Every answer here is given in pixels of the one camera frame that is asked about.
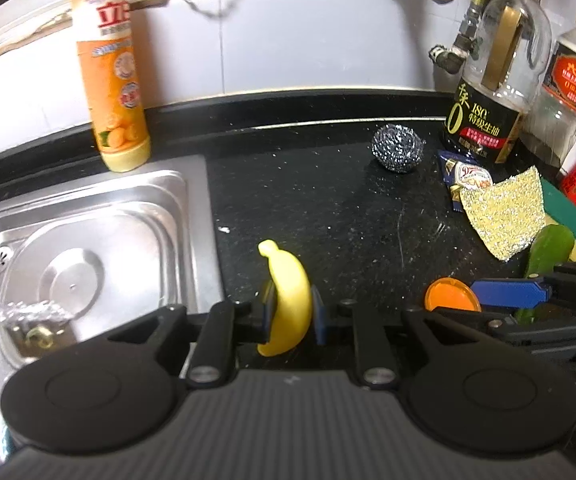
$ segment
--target sink basin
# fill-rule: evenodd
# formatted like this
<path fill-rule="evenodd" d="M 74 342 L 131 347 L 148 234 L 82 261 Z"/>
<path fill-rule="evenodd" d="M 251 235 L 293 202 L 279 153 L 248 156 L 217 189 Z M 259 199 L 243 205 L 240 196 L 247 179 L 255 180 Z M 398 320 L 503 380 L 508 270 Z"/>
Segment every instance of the sink basin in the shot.
<path fill-rule="evenodd" d="M 58 303 L 72 317 L 69 342 L 160 306 L 207 312 L 222 299 L 200 156 L 0 202 L 0 304 Z M 37 358 L 23 349 L 0 324 L 0 391 L 15 369 Z"/>

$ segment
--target yellow sponge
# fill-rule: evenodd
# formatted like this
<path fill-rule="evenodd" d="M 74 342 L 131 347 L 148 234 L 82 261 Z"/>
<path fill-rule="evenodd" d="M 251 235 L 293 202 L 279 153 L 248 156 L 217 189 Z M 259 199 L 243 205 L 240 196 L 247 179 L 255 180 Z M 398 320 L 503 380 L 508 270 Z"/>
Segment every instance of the yellow sponge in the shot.
<path fill-rule="evenodd" d="M 547 180 L 542 178 L 543 210 L 546 212 L 546 224 L 565 225 L 575 235 L 575 246 L 570 260 L 576 262 L 576 205 Z"/>

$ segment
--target white wall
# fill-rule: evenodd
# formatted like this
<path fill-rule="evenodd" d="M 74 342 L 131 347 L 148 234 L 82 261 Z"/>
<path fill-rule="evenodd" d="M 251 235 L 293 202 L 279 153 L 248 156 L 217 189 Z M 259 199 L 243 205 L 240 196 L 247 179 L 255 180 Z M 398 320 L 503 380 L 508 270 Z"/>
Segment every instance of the white wall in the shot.
<path fill-rule="evenodd" d="M 146 107 L 262 89 L 449 90 L 427 57 L 469 0 L 183 0 L 132 13 Z M 553 33 L 576 0 L 543 0 Z M 0 151 L 88 121 L 72 30 L 0 57 Z"/>

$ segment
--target orange dish soap bottle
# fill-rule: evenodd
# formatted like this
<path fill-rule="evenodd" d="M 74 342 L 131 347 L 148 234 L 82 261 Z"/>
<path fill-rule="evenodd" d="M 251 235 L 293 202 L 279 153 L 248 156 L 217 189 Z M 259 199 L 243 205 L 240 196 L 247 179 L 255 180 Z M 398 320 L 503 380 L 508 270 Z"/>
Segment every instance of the orange dish soap bottle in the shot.
<path fill-rule="evenodd" d="M 150 136 L 128 0 L 72 0 L 72 26 L 101 158 L 112 171 L 133 170 L 150 157 Z"/>

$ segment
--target green pepper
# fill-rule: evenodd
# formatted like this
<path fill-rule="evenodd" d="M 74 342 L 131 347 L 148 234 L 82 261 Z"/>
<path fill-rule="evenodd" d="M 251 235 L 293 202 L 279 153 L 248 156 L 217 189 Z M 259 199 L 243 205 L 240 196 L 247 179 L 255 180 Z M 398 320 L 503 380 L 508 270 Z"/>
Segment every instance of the green pepper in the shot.
<path fill-rule="evenodd" d="M 532 241 L 524 278 L 536 278 L 552 272 L 555 265 L 568 261 L 574 245 L 575 235 L 565 225 L 546 225 Z M 547 317 L 551 317 L 552 313 L 548 312 Z M 529 324 L 536 315 L 540 319 L 543 317 L 536 309 L 520 308 L 514 313 L 514 318 L 519 324 Z"/>

